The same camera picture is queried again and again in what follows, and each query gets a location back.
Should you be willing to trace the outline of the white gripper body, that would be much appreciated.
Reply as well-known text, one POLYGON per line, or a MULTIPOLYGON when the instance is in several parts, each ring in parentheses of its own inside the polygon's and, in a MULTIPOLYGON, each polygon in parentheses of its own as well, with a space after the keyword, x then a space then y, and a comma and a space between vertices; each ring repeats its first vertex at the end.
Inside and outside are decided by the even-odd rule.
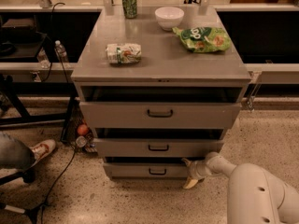
POLYGON ((188 177, 194 180, 201 180, 207 176, 213 176, 214 173, 207 166, 206 161, 187 161, 188 177))

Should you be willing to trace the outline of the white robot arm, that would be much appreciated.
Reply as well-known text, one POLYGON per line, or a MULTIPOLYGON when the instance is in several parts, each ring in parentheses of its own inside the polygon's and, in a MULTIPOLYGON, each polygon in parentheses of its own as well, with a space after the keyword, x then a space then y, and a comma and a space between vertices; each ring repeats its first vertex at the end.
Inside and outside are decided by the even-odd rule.
POLYGON ((208 176, 228 178, 227 224, 299 224, 298 191, 264 168, 232 164, 217 152, 202 161, 182 160, 188 169, 185 189, 208 176))

